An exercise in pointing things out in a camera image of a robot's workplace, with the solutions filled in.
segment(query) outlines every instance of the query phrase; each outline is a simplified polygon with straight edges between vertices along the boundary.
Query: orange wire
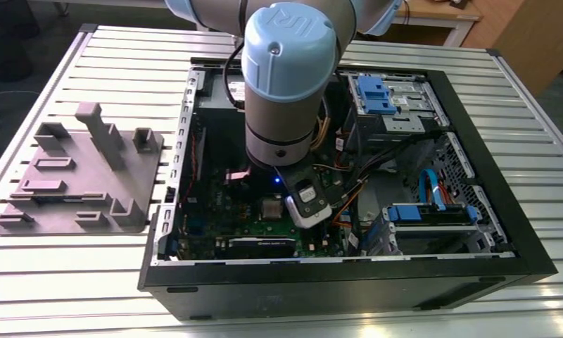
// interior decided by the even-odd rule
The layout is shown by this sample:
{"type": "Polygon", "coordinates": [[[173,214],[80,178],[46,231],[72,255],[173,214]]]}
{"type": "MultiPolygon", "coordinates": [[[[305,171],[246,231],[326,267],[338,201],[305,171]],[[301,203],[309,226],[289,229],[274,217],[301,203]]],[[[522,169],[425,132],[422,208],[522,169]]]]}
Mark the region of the orange wire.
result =
{"type": "Polygon", "coordinates": [[[350,203],[354,201],[354,198],[357,197],[358,193],[361,192],[361,190],[364,189],[364,184],[361,185],[361,187],[358,188],[358,190],[354,192],[354,194],[350,196],[350,199],[346,201],[345,205],[342,206],[342,208],[340,209],[338,213],[336,214],[332,223],[337,223],[338,222],[338,218],[340,215],[342,214],[342,212],[346,210],[346,208],[349,207],[350,203]]]}

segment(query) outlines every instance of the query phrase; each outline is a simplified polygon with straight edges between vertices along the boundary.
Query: aluminum extrusion table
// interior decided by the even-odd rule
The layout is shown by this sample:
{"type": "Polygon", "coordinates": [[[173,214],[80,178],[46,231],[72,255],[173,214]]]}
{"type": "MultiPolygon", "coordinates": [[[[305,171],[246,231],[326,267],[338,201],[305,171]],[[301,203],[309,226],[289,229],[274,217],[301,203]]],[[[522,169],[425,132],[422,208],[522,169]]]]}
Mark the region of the aluminum extrusion table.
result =
{"type": "MultiPolygon", "coordinates": [[[[232,50],[221,33],[88,25],[1,157],[0,212],[36,151],[32,136],[41,122],[82,130],[77,103],[101,102],[104,122],[120,130],[150,127],[170,149],[189,58],[225,58],[232,50]]],[[[451,311],[180,323],[136,289],[146,232],[0,237],[0,334],[563,336],[563,136],[503,59],[478,49],[356,42],[342,63],[446,72],[559,273],[451,311]]],[[[153,199],[165,195],[170,157],[165,150],[153,199]]]]}

